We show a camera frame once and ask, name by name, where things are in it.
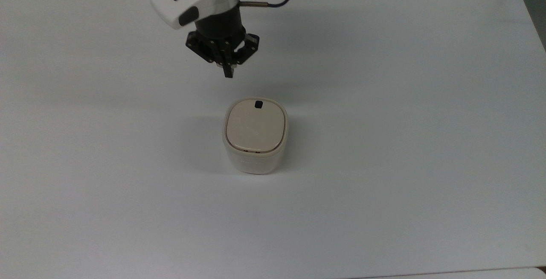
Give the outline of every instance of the table surface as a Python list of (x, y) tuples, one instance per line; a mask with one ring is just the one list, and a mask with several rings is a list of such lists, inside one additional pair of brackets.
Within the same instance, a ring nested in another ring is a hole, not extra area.
[(386, 279), (546, 279), (546, 275), (539, 269), (525, 268), (467, 271), (463, 273), (434, 273), (430, 275), (386, 277)]
[[(0, 0), (0, 273), (546, 265), (546, 54), (522, 0), (292, 0), (242, 16), (260, 48), (226, 79), (149, 0)], [(240, 173), (224, 150), (245, 96), (288, 112), (274, 174)]]

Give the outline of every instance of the black bracket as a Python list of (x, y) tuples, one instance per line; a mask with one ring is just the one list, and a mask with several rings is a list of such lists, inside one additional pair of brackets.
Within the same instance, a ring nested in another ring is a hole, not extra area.
[(244, 63), (258, 50), (260, 37), (242, 32), (227, 38), (212, 39), (203, 36), (199, 31), (190, 32), (186, 46), (201, 56), (208, 63), (216, 62), (224, 70), (224, 76), (233, 77), (233, 69)]

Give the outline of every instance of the square lid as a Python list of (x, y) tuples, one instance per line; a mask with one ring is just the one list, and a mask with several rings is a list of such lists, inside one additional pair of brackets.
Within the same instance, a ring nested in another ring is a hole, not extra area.
[(241, 151), (273, 151), (285, 134), (285, 114), (280, 106), (262, 98), (236, 103), (227, 117), (228, 143)]

